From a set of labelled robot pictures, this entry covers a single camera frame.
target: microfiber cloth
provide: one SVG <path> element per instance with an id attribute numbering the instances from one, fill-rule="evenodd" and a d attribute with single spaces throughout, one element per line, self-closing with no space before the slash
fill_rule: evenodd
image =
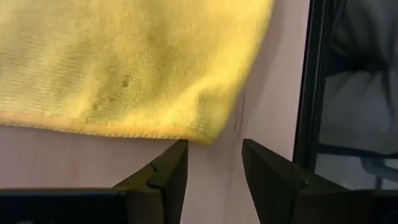
<path id="1" fill-rule="evenodd" d="M 211 143 L 273 0 L 0 0 L 0 123 Z"/>

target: black frame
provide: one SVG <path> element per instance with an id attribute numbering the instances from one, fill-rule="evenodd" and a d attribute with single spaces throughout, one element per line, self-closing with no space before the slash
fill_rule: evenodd
<path id="1" fill-rule="evenodd" d="M 315 171 L 317 159 L 334 3 L 331 0 L 311 0 L 308 14 L 293 163 L 311 172 Z"/>

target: wall surface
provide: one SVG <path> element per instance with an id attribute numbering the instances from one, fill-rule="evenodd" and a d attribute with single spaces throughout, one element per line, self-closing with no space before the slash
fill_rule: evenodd
<path id="1" fill-rule="evenodd" d="M 275 1 L 264 44 L 226 130 L 210 147 L 190 144 L 182 223 L 258 223 L 241 141 L 252 138 L 292 157 L 309 1 Z M 0 187 L 110 187 L 173 142 L 0 126 Z"/>

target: yellow microfiber towel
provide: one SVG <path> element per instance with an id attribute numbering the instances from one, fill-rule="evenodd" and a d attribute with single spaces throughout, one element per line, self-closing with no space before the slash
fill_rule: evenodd
<path id="1" fill-rule="evenodd" d="M 0 0 L 0 123 L 212 142 L 273 0 Z"/>

